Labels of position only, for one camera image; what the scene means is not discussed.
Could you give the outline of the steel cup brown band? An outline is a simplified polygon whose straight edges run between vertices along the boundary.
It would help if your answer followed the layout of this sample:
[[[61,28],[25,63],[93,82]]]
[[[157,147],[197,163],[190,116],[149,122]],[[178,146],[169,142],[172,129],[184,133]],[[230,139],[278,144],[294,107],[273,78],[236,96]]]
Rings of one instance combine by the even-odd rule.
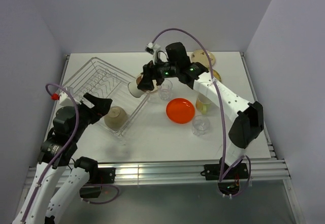
[[[142,95],[146,93],[146,91],[138,89],[138,84],[140,83],[141,79],[142,77],[139,76],[128,84],[128,90],[130,94],[135,98],[140,98]]]

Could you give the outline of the beige floral ceramic bowl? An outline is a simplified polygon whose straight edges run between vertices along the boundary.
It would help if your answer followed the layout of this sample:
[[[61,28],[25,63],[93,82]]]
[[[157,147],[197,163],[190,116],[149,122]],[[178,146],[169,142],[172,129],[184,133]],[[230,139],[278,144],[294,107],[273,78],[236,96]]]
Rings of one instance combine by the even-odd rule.
[[[111,107],[107,115],[104,116],[105,125],[115,131],[120,129],[127,120],[128,115],[126,111],[119,106]]]

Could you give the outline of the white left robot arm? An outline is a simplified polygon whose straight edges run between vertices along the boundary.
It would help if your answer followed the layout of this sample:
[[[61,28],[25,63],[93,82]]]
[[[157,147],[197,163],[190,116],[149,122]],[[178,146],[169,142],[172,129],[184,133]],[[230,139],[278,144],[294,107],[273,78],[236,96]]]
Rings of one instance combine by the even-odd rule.
[[[56,189],[85,129],[107,115],[113,102],[89,93],[83,99],[93,106],[88,107],[84,101],[69,106],[60,102],[53,127],[41,146],[33,182],[14,223],[59,223],[79,189],[97,181],[98,162],[83,156],[76,160],[65,183]]]

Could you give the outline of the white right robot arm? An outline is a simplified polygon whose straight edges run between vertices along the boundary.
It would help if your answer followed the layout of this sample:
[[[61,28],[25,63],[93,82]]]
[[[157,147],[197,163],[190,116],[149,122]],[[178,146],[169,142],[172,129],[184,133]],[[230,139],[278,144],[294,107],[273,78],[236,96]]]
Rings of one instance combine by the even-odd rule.
[[[140,97],[148,91],[160,86],[167,78],[177,78],[182,84],[208,98],[220,108],[221,119],[226,117],[232,122],[228,132],[223,132],[229,138],[222,153],[223,163],[220,173],[225,178],[231,178],[238,168],[236,163],[244,156],[248,145],[264,130],[263,106],[255,101],[250,102],[232,92],[213,76],[199,62],[191,62],[182,43],[172,43],[166,47],[167,61],[160,58],[161,48],[154,43],[147,44],[146,52],[152,55],[152,60],[143,65],[142,76],[128,85],[134,97]]]

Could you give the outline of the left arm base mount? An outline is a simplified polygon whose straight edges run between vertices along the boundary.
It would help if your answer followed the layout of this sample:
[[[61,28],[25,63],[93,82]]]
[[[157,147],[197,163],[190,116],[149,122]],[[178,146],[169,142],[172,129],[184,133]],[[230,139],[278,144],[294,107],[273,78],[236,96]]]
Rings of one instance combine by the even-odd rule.
[[[119,187],[114,185],[116,176],[115,167],[99,168],[96,173],[90,176],[89,181],[84,184],[79,190],[81,202],[91,205],[105,205],[115,201],[120,195]],[[92,199],[98,198],[104,188],[111,188],[115,190],[115,195],[105,201],[96,202]]]

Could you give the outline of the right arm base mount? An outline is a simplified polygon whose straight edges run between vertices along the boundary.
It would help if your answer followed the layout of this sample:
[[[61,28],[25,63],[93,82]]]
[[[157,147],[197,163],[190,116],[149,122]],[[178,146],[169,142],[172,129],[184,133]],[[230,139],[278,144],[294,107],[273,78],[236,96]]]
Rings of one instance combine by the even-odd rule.
[[[217,183],[218,189],[222,194],[234,195],[240,190],[240,180],[250,177],[249,169],[245,163],[239,163],[233,168],[224,165],[221,174],[221,164],[205,164],[203,171],[200,173],[206,181],[217,181],[222,177],[222,181]]]

